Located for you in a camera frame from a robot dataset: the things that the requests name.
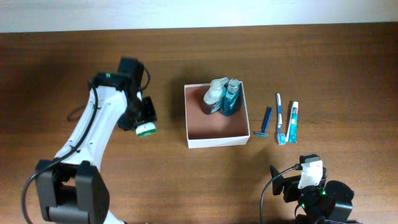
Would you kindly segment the teal mouthwash bottle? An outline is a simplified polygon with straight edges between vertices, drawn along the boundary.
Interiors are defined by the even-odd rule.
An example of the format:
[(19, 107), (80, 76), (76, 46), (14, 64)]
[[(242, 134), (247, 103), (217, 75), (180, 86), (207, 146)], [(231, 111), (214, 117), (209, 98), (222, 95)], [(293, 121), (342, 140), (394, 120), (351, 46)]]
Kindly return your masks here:
[(240, 83), (237, 79), (232, 79), (228, 83), (227, 91), (223, 100), (223, 107), (221, 113), (224, 116), (231, 116), (234, 113), (236, 100), (239, 96)]

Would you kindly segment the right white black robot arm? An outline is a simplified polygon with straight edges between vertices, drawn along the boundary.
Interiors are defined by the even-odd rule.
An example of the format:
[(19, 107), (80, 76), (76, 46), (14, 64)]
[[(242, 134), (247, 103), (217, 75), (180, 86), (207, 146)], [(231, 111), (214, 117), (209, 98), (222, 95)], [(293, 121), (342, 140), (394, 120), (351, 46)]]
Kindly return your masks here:
[(304, 210), (303, 215), (296, 215), (296, 223), (348, 223), (353, 210), (352, 199), (354, 191), (346, 184), (331, 180), (326, 181), (326, 168), (318, 185), (299, 189), (300, 176), (284, 178), (274, 167), (270, 166), (272, 193), (284, 195), (286, 203), (297, 202), (297, 206)]

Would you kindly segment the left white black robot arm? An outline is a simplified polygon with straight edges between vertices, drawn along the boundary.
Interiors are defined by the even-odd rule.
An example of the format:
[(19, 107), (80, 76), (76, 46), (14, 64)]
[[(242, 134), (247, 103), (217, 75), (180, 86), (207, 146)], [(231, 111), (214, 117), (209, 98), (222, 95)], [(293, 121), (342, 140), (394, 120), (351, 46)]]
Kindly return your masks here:
[(89, 82), (87, 105), (68, 141), (54, 159), (41, 159), (26, 183), (35, 183), (46, 222), (122, 222), (109, 209), (101, 162), (114, 127), (139, 137), (156, 131), (153, 102), (142, 95), (143, 76), (150, 73), (142, 62), (123, 57), (117, 72), (99, 72)]

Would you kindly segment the blue disposable razor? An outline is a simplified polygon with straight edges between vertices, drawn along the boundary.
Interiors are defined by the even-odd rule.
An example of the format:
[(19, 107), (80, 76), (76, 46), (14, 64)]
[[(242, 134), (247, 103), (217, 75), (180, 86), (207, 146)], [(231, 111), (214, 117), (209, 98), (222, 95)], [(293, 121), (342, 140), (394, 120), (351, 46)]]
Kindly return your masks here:
[(267, 107), (266, 113), (265, 113), (265, 116), (264, 116), (264, 119), (262, 122), (262, 129), (261, 129), (261, 131), (256, 131), (254, 133), (255, 136), (261, 137), (261, 138), (268, 138), (269, 135), (266, 133), (266, 131), (267, 131), (271, 116), (272, 116), (272, 108)]

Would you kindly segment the clear spray bottle dark liquid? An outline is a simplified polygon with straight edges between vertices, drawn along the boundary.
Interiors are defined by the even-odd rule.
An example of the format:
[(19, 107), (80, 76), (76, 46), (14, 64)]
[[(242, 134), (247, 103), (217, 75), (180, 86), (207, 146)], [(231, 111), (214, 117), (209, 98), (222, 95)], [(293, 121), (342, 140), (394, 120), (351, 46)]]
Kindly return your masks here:
[(210, 83), (208, 91), (203, 97), (203, 112), (205, 114), (213, 114), (220, 110), (223, 98), (226, 94), (225, 85), (228, 83), (229, 78), (214, 79)]

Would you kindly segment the green white soap box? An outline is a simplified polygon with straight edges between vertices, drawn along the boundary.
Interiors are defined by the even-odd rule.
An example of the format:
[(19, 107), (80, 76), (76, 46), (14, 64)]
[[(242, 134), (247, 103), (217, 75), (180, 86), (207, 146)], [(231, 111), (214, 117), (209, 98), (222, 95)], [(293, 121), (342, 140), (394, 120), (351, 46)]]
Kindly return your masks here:
[(143, 136), (154, 134), (156, 131), (157, 131), (157, 129), (156, 129), (155, 123), (148, 122), (148, 123), (141, 124), (136, 128), (136, 135), (138, 137), (143, 137)]

